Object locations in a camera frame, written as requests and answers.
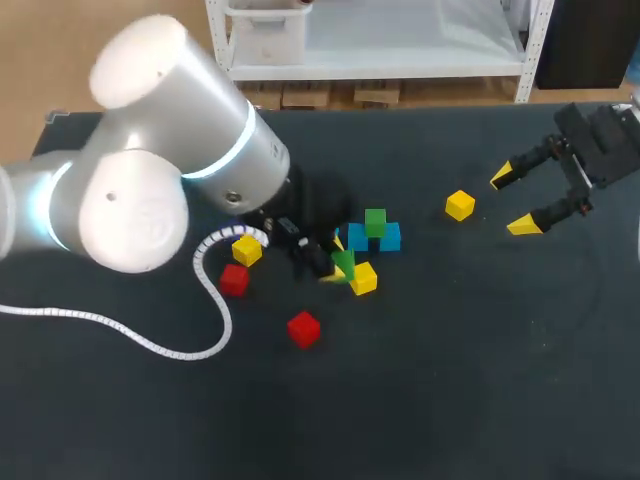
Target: green cube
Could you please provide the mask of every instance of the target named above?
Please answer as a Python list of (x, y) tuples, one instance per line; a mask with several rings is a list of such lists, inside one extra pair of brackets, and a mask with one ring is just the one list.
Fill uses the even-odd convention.
[(353, 250), (333, 252), (331, 259), (344, 273), (346, 282), (351, 282), (356, 278), (356, 256)]
[(368, 238), (384, 237), (387, 211), (384, 208), (367, 208), (364, 211), (364, 231)]

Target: white cable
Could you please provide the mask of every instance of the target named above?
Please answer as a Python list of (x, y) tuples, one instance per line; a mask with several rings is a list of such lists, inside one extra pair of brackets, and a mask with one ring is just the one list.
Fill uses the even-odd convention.
[(126, 335), (131, 340), (136, 342), (137, 344), (143, 346), (147, 350), (150, 350), (158, 355), (162, 355), (163, 357), (173, 358), (175, 360), (183, 360), (186, 362), (193, 362), (196, 360), (204, 360), (205, 358), (209, 358), (220, 350), (222, 350), (229, 338), (231, 338), (231, 313), (229, 312), (229, 307), (227, 303), (218, 292), (218, 289), (211, 283), (209, 277), (204, 271), (203, 259), (207, 251), (213, 247), (216, 243), (220, 242), (229, 237), (236, 237), (239, 235), (251, 235), (253, 238), (258, 240), (260, 244), (266, 248), (269, 246), (269, 239), (267, 234), (261, 230), (258, 230), (253, 227), (245, 227), (243, 225), (236, 225), (233, 227), (223, 228), (222, 230), (218, 230), (213, 232), (207, 238), (205, 238), (195, 253), (193, 254), (193, 271), (200, 280), (202, 286), (209, 292), (211, 298), (218, 306), (220, 313), (222, 314), (223, 321), (223, 331), (222, 336), (218, 340), (218, 342), (213, 345), (211, 348), (203, 350), (201, 352), (193, 352), (193, 353), (185, 353), (185, 352), (177, 352), (175, 350), (169, 350), (168, 348), (161, 347), (160, 345), (153, 343), (151, 340), (143, 337), (142, 335), (134, 332), (128, 327), (125, 327), (120, 322), (116, 322), (111, 318), (105, 317), (103, 315), (99, 315), (97, 313), (83, 312), (80, 310), (67, 310), (64, 308), (55, 308), (55, 307), (47, 307), (47, 308), (22, 308), (22, 307), (11, 307), (9, 305), (0, 305), (0, 313), (6, 313), (9, 315), (24, 315), (29, 317), (68, 317), (68, 318), (79, 318), (82, 320), (89, 320), (91, 322), (100, 323), (109, 328), (113, 328), (117, 330), (123, 335)]

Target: white shelf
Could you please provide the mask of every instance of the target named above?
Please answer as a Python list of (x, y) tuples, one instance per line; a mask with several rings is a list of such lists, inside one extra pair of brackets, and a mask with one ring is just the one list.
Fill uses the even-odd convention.
[(499, 0), (318, 0), (305, 63), (242, 65), (233, 80), (519, 76), (524, 52)]

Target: white container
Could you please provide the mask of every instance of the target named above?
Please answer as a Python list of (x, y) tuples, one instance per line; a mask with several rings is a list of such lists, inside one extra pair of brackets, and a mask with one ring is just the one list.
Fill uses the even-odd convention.
[(311, 9), (295, 0), (232, 1), (226, 13), (233, 21), (233, 65), (304, 63)]

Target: red cube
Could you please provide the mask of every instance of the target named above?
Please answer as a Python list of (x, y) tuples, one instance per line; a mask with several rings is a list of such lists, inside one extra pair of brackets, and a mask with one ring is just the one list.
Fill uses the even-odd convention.
[(307, 312), (289, 320), (287, 330), (291, 339), (302, 349), (309, 348), (320, 338), (320, 322)]
[(241, 265), (227, 265), (220, 277), (220, 292), (223, 295), (241, 297), (249, 285), (249, 269)]

